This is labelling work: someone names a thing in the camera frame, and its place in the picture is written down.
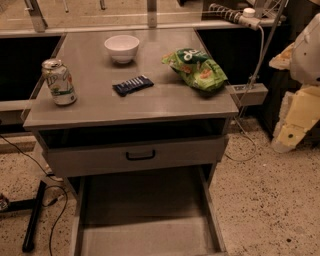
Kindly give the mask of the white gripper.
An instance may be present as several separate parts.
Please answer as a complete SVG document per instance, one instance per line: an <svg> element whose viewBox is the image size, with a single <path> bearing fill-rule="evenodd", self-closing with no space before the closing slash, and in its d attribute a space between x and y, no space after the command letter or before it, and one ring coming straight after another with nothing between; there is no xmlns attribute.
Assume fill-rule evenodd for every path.
<svg viewBox="0 0 320 256"><path fill-rule="evenodd" d="M320 13L314 16L294 44L269 61L269 66L278 70L290 69L291 77L302 84L320 85ZM295 149L320 120L320 87L311 85L303 85L295 93L285 93L271 142L276 152Z"/></svg>

